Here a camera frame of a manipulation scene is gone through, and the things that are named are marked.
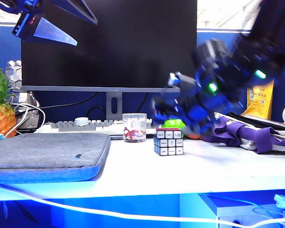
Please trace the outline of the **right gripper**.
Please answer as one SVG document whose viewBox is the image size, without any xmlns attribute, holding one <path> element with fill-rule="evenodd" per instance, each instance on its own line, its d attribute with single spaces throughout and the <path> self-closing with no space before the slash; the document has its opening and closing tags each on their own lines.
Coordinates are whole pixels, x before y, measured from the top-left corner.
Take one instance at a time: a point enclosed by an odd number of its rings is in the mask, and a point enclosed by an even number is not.
<svg viewBox="0 0 285 228">
<path fill-rule="evenodd" d="M 217 122 L 214 113 L 228 111 L 228 97 L 213 73 L 190 77 L 180 72 L 171 72 L 168 85 L 179 89 L 179 95 L 168 105 L 163 98 L 153 97 L 152 121 L 162 124 L 169 119 L 181 119 L 186 125 L 184 135 L 193 140 L 212 135 Z"/>
</svg>

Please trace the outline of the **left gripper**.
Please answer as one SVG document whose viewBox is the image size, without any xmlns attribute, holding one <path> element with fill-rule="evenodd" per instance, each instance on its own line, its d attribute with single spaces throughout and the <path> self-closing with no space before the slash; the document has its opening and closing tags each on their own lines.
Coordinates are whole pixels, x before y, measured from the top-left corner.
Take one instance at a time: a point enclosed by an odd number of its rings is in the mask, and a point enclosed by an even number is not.
<svg viewBox="0 0 285 228">
<path fill-rule="evenodd" d="M 42 17 L 46 0 L 13 0 L 15 13 L 20 18 L 12 34 L 26 42 L 57 41 L 76 46 L 77 41 L 63 30 Z M 83 19 L 97 24 L 98 19 L 84 0 L 52 0 L 56 6 Z"/>
</svg>

